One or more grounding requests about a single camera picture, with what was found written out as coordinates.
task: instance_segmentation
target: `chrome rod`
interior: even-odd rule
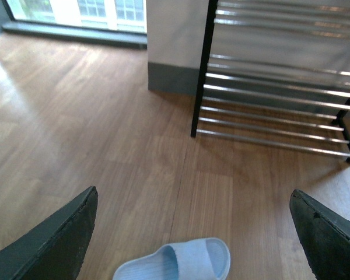
[[[232,57],[232,56],[229,56],[229,55],[220,55],[220,54],[210,54],[210,57],[211,58],[220,59],[220,60],[241,62],[241,63],[244,63],[244,64],[252,64],[252,65],[259,65],[259,66],[269,66],[269,67],[277,67],[277,68],[286,68],[286,69],[292,69],[292,70],[301,70],[301,71],[306,71],[306,72],[317,72],[317,73],[333,74],[333,75],[339,75],[339,76],[350,76],[350,72],[349,71],[337,71],[337,70],[330,70],[330,69],[308,68],[308,67],[303,67],[303,66],[286,65],[286,64],[271,63],[271,62],[249,61],[249,60],[240,59],[240,58],[237,58],[237,57]]]
[[[325,29],[350,29],[350,24],[347,23],[335,23],[327,20],[319,21],[317,19],[288,19],[283,17],[273,17],[264,15],[243,15],[241,12],[233,12],[231,10],[217,10],[217,15],[227,16],[230,18],[236,17],[238,20],[263,20],[274,23],[285,23],[293,25],[303,25],[316,28],[325,28]]]
[[[257,7],[254,5],[263,4],[263,7]],[[294,6],[284,5],[284,3],[269,3],[269,2],[247,2],[247,3],[228,3],[219,2],[218,7],[232,8],[239,10],[249,10],[257,12],[276,12],[285,13],[287,15],[299,15],[299,16],[317,16],[326,18],[337,18],[350,20],[350,9],[343,7],[330,7],[330,6],[302,6],[302,10],[295,8]]]
[[[282,88],[282,89],[288,89],[288,90],[299,90],[302,92],[311,92],[311,93],[318,93],[321,95],[332,95],[332,96],[339,96],[339,97],[347,97],[350,98],[349,92],[339,92],[336,90],[324,90],[324,89],[316,89],[313,87],[304,87],[304,86],[293,86],[293,85],[284,85],[282,83],[278,82],[266,82],[256,79],[249,79],[249,78],[240,78],[240,77],[234,77],[234,76],[227,76],[227,75],[220,75],[220,74],[212,74],[212,73],[206,73],[206,77],[213,78],[213,79],[221,79],[221,80],[228,80],[228,81],[236,81],[236,82],[246,82],[246,83],[253,83],[255,85],[263,85],[263,86],[273,86],[276,88]]]
[[[309,35],[320,36],[320,37],[350,39],[350,34],[335,33],[331,31],[295,29],[290,27],[284,27],[281,24],[276,26],[267,26],[266,24],[256,24],[256,23],[244,22],[242,20],[230,20],[230,19],[215,19],[214,22],[220,25],[251,27],[256,29],[267,29],[271,31],[283,31],[283,32],[290,32],[290,33],[309,34]]]
[[[298,151],[304,151],[304,152],[314,152],[314,153],[322,153],[326,155],[332,155],[332,156],[340,156],[343,158],[350,158],[350,153],[344,153],[344,152],[337,152],[337,151],[331,151],[331,150],[325,150],[325,149],[317,149],[317,148],[311,148],[306,146],[299,146],[299,145],[292,145],[288,143],[282,143],[282,142],[276,142],[276,141],[269,141],[264,139],[258,139],[258,138],[252,138],[252,137],[245,137],[245,136],[238,136],[233,134],[226,134],[226,133],[220,133],[215,131],[208,131],[199,129],[197,130],[200,134],[207,134],[212,135],[216,137],[226,137],[226,138],[232,138],[234,140],[243,141],[243,142],[251,142],[255,144],[263,144],[263,145],[269,145],[269,146],[275,146],[280,148],[288,148],[288,149],[294,149]]]
[[[219,98],[208,97],[208,96],[204,96],[203,100],[210,101],[210,102],[217,102],[217,103],[233,104],[233,105],[244,106],[244,107],[251,107],[255,109],[270,110],[270,111],[276,111],[281,113],[297,114],[302,116],[304,115],[307,117],[325,118],[329,120],[337,119],[337,116],[335,115],[331,116],[331,115],[325,115],[325,114],[316,114],[316,113],[310,113],[310,112],[304,112],[304,111],[282,109],[282,108],[270,107],[265,105],[257,105],[257,104],[251,104],[251,103],[243,103],[243,102],[219,99]]]
[[[350,111],[350,106],[343,105],[343,104],[335,104],[335,103],[329,103],[329,102],[323,102],[323,101],[314,101],[314,100],[300,99],[300,98],[294,98],[294,97],[278,96],[275,94],[252,92],[249,90],[231,89],[228,87],[226,88],[226,87],[212,86],[212,85],[204,85],[204,89],[220,91],[220,92],[238,93],[241,95],[249,95],[249,96],[255,96],[255,97],[272,99],[272,100],[280,100],[280,101],[284,101],[284,102],[307,104],[307,105],[314,105],[314,106],[328,107],[328,108],[333,108],[333,109]]]
[[[293,8],[302,8],[302,9],[311,9],[311,10],[320,10],[320,11],[330,11],[330,12],[343,12],[343,13],[350,13],[350,8],[348,7],[342,7],[342,6],[325,6],[325,5],[310,5],[310,4],[299,4],[299,3],[289,3],[289,2],[277,2],[277,1],[268,1],[268,0],[234,0],[234,2],[239,2],[241,5],[243,3],[248,3],[252,5],[274,5],[274,6],[281,6],[281,7],[293,7]],[[231,2],[226,1],[220,1],[221,3],[227,3],[227,4],[235,4]]]
[[[300,125],[303,127],[319,128],[323,130],[325,129],[325,130],[332,130],[332,131],[344,131],[343,128],[332,126],[332,125],[312,124],[312,123],[303,122],[303,121],[292,121],[284,118],[267,117],[265,115],[242,113],[238,111],[225,110],[225,109],[219,109],[219,108],[213,108],[213,107],[207,107],[207,106],[201,106],[201,110],[212,112],[212,113],[222,113],[222,114],[234,115],[234,116],[245,117],[245,118],[253,118],[255,120],[272,121],[272,122],[281,123],[281,124]]]
[[[233,67],[233,66],[223,65],[223,64],[208,63],[208,67],[215,68],[215,69],[231,70],[231,71],[234,71],[233,74],[236,74],[236,75],[247,75],[248,73],[249,75],[256,78],[275,79],[276,81],[281,81],[281,82],[297,82],[297,83],[307,82],[307,83],[312,83],[314,85],[319,85],[319,83],[323,83],[322,86],[327,86],[325,84],[332,83],[339,88],[344,88],[345,90],[350,88],[349,82],[339,82],[336,80],[327,81],[324,79],[316,79],[316,78],[306,77],[306,76],[295,76],[295,75],[290,75],[285,73],[282,74],[282,73],[272,73],[272,72],[257,71],[257,70],[248,70],[248,69],[242,69],[235,66]]]
[[[248,129],[248,130],[255,130],[260,132],[268,132],[272,134],[279,134],[279,135],[286,135],[286,136],[293,136],[293,137],[299,137],[299,138],[306,138],[311,140],[319,140],[319,141],[326,141],[331,143],[339,143],[339,144],[349,144],[350,142],[347,140],[340,140],[337,138],[328,138],[318,135],[312,135],[312,134],[304,134],[304,133],[298,133],[298,132],[292,132],[292,131],[286,131],[281,129],[273,129],[268,127],[262,127],[259,125],[252,125],[252,124],[241,124],[238,122],[231,122],[231,121],[222,121],[222,120],[216,120],[213,118],[199,118],[199,121],[203,121],[206,123],[212,123],[212,124],[218,124],[218,125],[226,125],[230,127],[236,127],[236,128],[242,128],[242,129]]]

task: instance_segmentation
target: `light blue slipper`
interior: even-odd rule
[[[113,280],[225,280],[229,267],[229,250],[221,239],[195,239],[167,244],[154,254],[126,262]]]

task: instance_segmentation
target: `metal bar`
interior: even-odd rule
[[[267,29],[271,31],[284,31],[284,32],[290,32],[290,33],[308,34],[308,35],[314,35],[314,36],[320,36],[320,37],[350,39],[350,34],[334,33],[331,31],[294,29],[290,27],[285,27],[283,25],[268,26],[266,24],[261,25],[256,23],[244,22],[242,20],[230,20],[230,19],[215,19],[214,22],[220,25],[252,27],[257,29]]]
[[[199,66],[198,82],[196,98],[194,103],[193,120],[192,120],[192,130],[191,137],[195,137],[197,133],[198,117],[200,116],[200,107],[202,103],[202,97],[204,95],[204,84],[206,82],[206,72],[208,69],[208,62],[212,44],[212,36],[214,33],[214,20],[215,11],[218,5],[218,0],[209,0],[208,13],[206,17],[206,26],[204,34],[204,43],[202,46],[201,62]]]
[[[301,71],[306,71],[306,72],[317,72],[317,73],[333,74],[333,75],[339,75],[339,76],[350,76],[350,72],[348,72],[348,71],[308,68],[308,67],[303,67],[303,66],[286,65],[286,64],[271,63],[271,62],[249,61],[249,60],[240,59],[237,57],[232,57],[229,55],[210,54],[210,58],[216,58],[216,59],[220,59],[220,60],[229,60],[229,61],[241,62],[241,63],[245,63],[245,64],[252,64],[252,65],[301,70]]]
[[[302,116],[304,115],[307,117],[326,118],[329,120],[336,120],[337,119],[337,117],[335,115],[316,114],[316,113],[309,113],[309,112],[304,112],[304,111],[282,109],[282,108],[270,107],[270,106],[265,106],[265,105],[257,105],[257,104],[243,103],[243,102],[237,102],[237,101],[230,101],[230,100],[219,99],[219,98],[214,98],[214,97],[204,96],[204,100],[210,101],[210,102],[234,104],[234,105],[239,105],[239,106],[244,106],[244,107],[251,107],[251,108],[255,108],[255,109],[271,110],[271,111],[276,111],[276,112],[297,114],[297,115],[302,115]]]
[[[346,101],[345,105],[350,106],[350,99],[348,99],[348,100]],[[341,111],[339,111],[338,114],[337,114],[337,119],[338,119],[338,120],[343,119],[343,117],[346,116],[347,112],[348,112],[347,110],[341,110]]]
[[[305,76],[295,76],[290,75],[287,73],[272,73],[272,72],[265,72],[265,71],[256,71],[256,70],[248,70],[248,69],[241,69],[238,67],[233,67],[230,65],[223,65],[223,64],[214,64],[214,63],[208,63],[209,68],[216,68],[216,69],[227,69],[227,70],[233,70],[236,71],[234,74],[237,75],[246,75],[246,73],[249,73],[249,75],[254,75],[258,78],[267,78],[267,79],[275,79],[277,81],[283,81],[283,82],[307,82],[307,83],[314,83],[318,85],[319,83],[332,83],[334,85],[345,86],[350,87],[349,82],[338,82],[336,80],[327,81],[322,79],[314,79],[313,77],[305,77]]]
[[[273,122],[281,123],[281,124],[292,124],[292,125],[300,125],[303,127],[319,128],[319,129],[323,129],[323,130],[324,129],[325,130],[332,130],[332,131],[343,131],[344,130],[343,128],[335,127],[335,126],[331,126],[331,125],[312,124],[312,123],[303,122],[303,121],[292,121],[292,120],[287,120],[284,118],[267,117],[264,115],[242,113],[242,112],[238,112],[238,111],[212,108],[212,107],[206,107],[206,106],[201,106],[201,110],[207,111],[207,112],[213,112],[213,113],[222,113],[222,114],[234,115],[234,116],[239,116],[239,117],[253,118],[255,120],[273,121]]]
[[[218,125],[226,125],[230,127],[236,127],[236,128],[242,128],[242,129],[248,129],[248,130],[255,130],[260,132],[268,132],[272,134],[279,134],[279,135],[286,135],[286,136],[292,136],[292,137],[298,137],[298,138],[306,138],[311,140],[319,140],[319,141],[326,141],[331,143],[339,143],[339,144],[349,144],[349,141],[347,140],[340,140],[337,138],[328,138],[318,135],[312,135],[312,134],[304,134],[304,133],[298,133],[298,132],[292,132],[292,131],[286,131],[282,129],[273,129],[268,127],[262,127],[259,125],[252,125],[252,124],[241,124],[238,122],[231,122],[231,121],[222,121],[222,120],[216,120],[212,118],[199,118],[199,121],[203,121],[206,123],[213,123]]]
[[[226,87],[212,86],[212,85],[204,85],[204,89],[220,91],[220,92],[238,93],[241,95],[249,95],[249,96],[255,96],[255,97],[272,99],[272,100],[280,100],[280,101],[284,101],[284,102],[307,104],[307,105],[314,105],[314,106],[334,108],[334,109],[343,109],[343,110],[350,111],[350,106],[348,106],[348,105],[341,105],[341,104],[335,104],[335,103],[329,103],[329,102],[299,99],[299,98],[294,98],[294,97],[278,96],[275,94],[266,94],[266,93],[261,93],[261,92],[252,92],[249,90],[231,89],[228,87],[226,88]]]
[[[277,2],[277,1],[265,1],[265,0],[234,0],[234,2],[240,2],[240,3],[248,3],[253,5],[274,5],[274,6],[281,6],[281,7],[293,7],[293,8],[302,8],[302,9],[317,9],[320,11],[330,11],[330,12],[344,12],[344,13],[350,13],[350,8],[348,7],[342,7],[342,6],[324,6],[324,5],[309,5],[309,4],[299,4],[299,3],[293,3],[293,2]],[[220,5],[223,5],[224,3],[227,3],[227,1],[220,2]]]
[[[254,7],[254,5],[264,4],[265,7]],[[326,18],[336,18],[336,19],[345,19],[350,20],[350,9],[343,7],[332,7],[332,6],[302,6],[303,10],[298,9],[298,6],[295,8],[293,5],[285,5],[284,2],[275,3],[275,2],[247,2],[246,3],[228,3],[220,2],[219,7],[223,8],[232,8],[239,10],[250,10],[257,12],[276,12],[276,13],[285,13],[287,15],[299,15],[299,16],[318,16]]]
[[[283,85],[282,83],[279,83],[279,82],[267,82],[267,81],[263,81],[263,80],[261,81],[261,80],[255,80],[255,79],[249,79],[249,78],[240,78],[240,77],[221,75],[221,74],[212,74],[212,73],[206,73],[206,77],[213,78],[213,79],[228,80],[228,81],[253,83],[255,85],[274,86],[276,88],[298,90],[301,92],[318,93],[321,95],[325,94],[325,95],[350,98],[349,92],[340,92],[340,91],[336,91],[336,90],[324,90],[324,89],[316,89],[316,88],[310,88],[310,87],[304,87],[304,86]]]
[[[203,129],[197,130],[200,134],[207,134],[212,135],[216,137],[226,137],[226,138],[232,138],[234,140],[243,141],[243,142],[251,142],[255,144],[263,144],[268,146],[275,146],[280,148],[287,148],[287,149],[294,149],[298,151],[304,151],[304,152],[314,152],[314,153],[322,153],[325,155],[331,155],[331,156],[339,156],[342,158],[349,158],[350,153],[344,153],[344,152],[337,152],[337,151],[331,151],[331,150],[325,150],[325,149],[317,149],[317,148],[311,148],[306,146],[299,146],[299,145],[292,145],[288,143],[282,143],[277,141],[269,141],[264,139],[258,139],[258,138],[252,138],[252,137],[245,137],[245,136],[238,136],[238,135],[232,135],[232,134],[226,134],[226,133],[220,133],[220,132],[214,132],[214,131],[207,131]]]
[[[294,25],[304,25],[310,27],[319,27],[319,28],[330,28],[330,29],[350,29],[350,24],[347,23],[334,23],[327,20],[319,21],[318,19],[287,19],[282,17],[273,17],[264,15],[243,15],[241,11],[233,12],[231,10],[217,10],[217,15],[228,16],[228,17],[237,17],[239,20],[264,20],[269,22],[279,22],[279,23],[287,23]]]

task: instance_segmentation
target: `window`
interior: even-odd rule
[[[78,0],[81,16],[106,18],[104,0]]]
[[[115,0],[119,29],[142,32],[145,30],[144,0]]]
[[[115,2],[118,19],[144,21],[142,0],[115,0]]]
[[[55,22],[50,0],[20,0],[13,11],[14,16],[20,13],[21,18],[36,22]]]
[[[145,0],[6,0],[16,20],[146,33]]]

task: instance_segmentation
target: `wooden floor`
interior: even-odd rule
[[[350,220],[350,166],[190,138],[193,97],[150,92],[147,75],[146,51],[0,37],[0,249],[94,185],[79,280],[210,236],[230,248],[228,279],[315,279],[289,197],[299,188]]]

